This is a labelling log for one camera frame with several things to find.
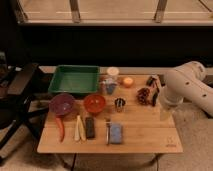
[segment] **cup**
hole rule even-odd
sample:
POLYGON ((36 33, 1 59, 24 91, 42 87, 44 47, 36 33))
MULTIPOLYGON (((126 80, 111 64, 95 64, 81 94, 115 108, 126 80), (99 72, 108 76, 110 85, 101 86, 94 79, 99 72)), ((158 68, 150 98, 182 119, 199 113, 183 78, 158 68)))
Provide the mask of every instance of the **cup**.
POLYGON ((117 82, 118 74, 119 74, 119 69, 117 67, 107 68, 107 77, 112 78, 115 82, 117 82))

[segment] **chair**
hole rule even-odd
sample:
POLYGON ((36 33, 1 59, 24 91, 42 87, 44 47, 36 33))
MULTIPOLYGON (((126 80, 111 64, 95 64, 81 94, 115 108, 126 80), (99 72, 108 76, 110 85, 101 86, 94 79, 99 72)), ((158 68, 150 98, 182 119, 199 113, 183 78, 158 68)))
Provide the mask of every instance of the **chair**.
POLYGON ((38 64, 27 64, 17 74, 13 69, 8 75, 4 80, 12 78, 12 81, 9 81, 11 83, 8 86, 6 97, 0 100, 0 130, 12 125, 0 139, 0 149, 6 145, 22 124, 39 140, 40 133, 29 120, 48 112, 48 108, 28 112, 31 101, 35 99, 34 92, 39 91, 38 88, 42 88, 42 71, 39 70, 38 64))

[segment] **tray rim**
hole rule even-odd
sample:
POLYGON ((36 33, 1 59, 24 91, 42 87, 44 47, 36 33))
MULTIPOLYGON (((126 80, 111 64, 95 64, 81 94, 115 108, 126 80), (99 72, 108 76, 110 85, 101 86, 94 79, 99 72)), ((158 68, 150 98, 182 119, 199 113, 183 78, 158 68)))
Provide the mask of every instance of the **tray rim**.
POLYGON ((97 65, 58 65, 56 66, 56 69, 53 73, 53 77, 50 81, 49 87, 48 87, 48 93, 73 93, 73 94, 89 94, 89 93, 96 93, 98 91, 98 83, 99 83, 99 75, 100 75, 100 66, 97 65), (68 67, 68 68, 96 68, 97 69, 97 81, 96 86, 94 87, 94 91, 67 91, 67 90, 51 90, 51 87, 53 87, 54 80, 56 79, 56 75, 58 73, 58 70, 62 67, 68 67))

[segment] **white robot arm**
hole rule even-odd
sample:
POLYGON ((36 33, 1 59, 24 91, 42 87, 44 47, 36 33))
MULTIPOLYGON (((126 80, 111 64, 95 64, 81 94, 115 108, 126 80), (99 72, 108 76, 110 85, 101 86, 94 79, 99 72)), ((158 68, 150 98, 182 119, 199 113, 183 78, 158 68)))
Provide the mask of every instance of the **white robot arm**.
POLYGON ((164 75, 165 86, 159 96, 161 104, 177 106, 185 97, 213 116, 213 89, 202 82, 205 76, 205 67, 195 61, 170 69, 164 75))

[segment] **orange bowl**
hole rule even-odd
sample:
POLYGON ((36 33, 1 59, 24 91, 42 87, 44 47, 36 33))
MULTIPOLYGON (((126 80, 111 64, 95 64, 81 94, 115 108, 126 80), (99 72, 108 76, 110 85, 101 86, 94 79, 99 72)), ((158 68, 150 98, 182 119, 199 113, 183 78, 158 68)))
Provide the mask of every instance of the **orange bowl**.
POLYGON ((106 106, 106 100, 99 94, 90 94, 84 98, 84 107, 87 112, 97 115, 106 106))

